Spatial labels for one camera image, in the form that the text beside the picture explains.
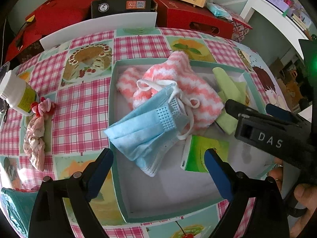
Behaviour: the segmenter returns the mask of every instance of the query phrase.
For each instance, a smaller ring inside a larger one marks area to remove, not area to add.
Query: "mint leaf picture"
[[[188,49],[188,45],[183,45],[183,44],[175,44],[175,45],[173,45],[173,47],[178,48],[178,49],[182,49],[182,50]]]
[[[199,50],[197,50],[196,48],[188,48],[188,50],[194,54],[201,55],[201,52]]]

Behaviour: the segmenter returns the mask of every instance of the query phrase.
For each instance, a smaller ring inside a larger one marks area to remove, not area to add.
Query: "white cable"
[[[3,60],[3,49],[4,49],[4,28],[5,28],[5,24],[7,22],[7,18],[5,18],[4,20],[4,25],[3,25],[3,34],[2,34],[2,52],[1,52],[1,64],[0,66],[2,66],[2,60]]]

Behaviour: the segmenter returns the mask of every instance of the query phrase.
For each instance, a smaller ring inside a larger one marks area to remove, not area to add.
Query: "white shelf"
[[[283,17],[283,13],[267,0],[248,0],[240,16],[248,22],[254,11],[269,20],[304,58],[298,40],[308,38],[289,17]]]

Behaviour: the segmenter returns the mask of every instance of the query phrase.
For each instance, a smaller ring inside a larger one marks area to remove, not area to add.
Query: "white bottle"
[[[34,101],[39,102],[37,92],[12,73],[12,70],[8,71],[1,81],[0,98],[6,100],[11,108],[25,116],[33,115],[31,104]]]

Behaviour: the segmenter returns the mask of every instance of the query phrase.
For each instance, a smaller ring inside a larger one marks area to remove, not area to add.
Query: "surgical mask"
[[[138,80],[137,86],[144,91],[153,88],[158,93],[104,132],[122,154],[153,177],[166,152],[189,135],[194,124],[191,108],[200,103],[196,98],[185,97],[175,81]],[[182,135],[189,122],[189,130]]]

